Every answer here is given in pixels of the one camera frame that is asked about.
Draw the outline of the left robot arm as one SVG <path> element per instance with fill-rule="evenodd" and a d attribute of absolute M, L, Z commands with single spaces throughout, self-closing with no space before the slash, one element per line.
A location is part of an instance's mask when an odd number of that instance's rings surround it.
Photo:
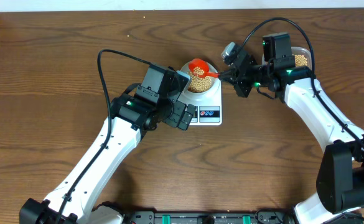
<path fill-rule="evenodd" d="M 42 202 L 26 201 L 20 223 L 121 223 L 119 212 L 93 211 L 105 185 L 148 131 L 160 122 L 185 131 L 194 113 L 195 106 L 173 96 L 155 100 L 123 93 L 114 98 L 110 115 L 85 155 Z"/>

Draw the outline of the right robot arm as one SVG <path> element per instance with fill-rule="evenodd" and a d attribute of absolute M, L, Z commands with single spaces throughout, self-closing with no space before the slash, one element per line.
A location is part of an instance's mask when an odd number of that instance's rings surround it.
<path fill-rule="evenodd" d="M 323 91 L 313 66 L 297 66 L 287 33 L 263 37 L 264 63 L 234 42 L 222 52 L 229 70 L 219 79 L 236 94 L 268 88 L 294 110 L 324 153 L 316 192 L 294 207 L 289 223 L 327 223 L 339 218 L 363 220 L 354 211 L 364 207 L 364 130 L 353 124 Z"/>

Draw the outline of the orange plastic scoop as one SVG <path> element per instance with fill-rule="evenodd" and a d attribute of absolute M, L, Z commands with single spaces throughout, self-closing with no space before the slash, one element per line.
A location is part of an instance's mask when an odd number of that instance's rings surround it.
<path fill-rule="evenodd" d="M 218 78 L 218 73 L 210 72 L 207 62 L 202 59 L 195 58 L 188 64 L 189 70 L 199 78 L 213 77 Z"/>

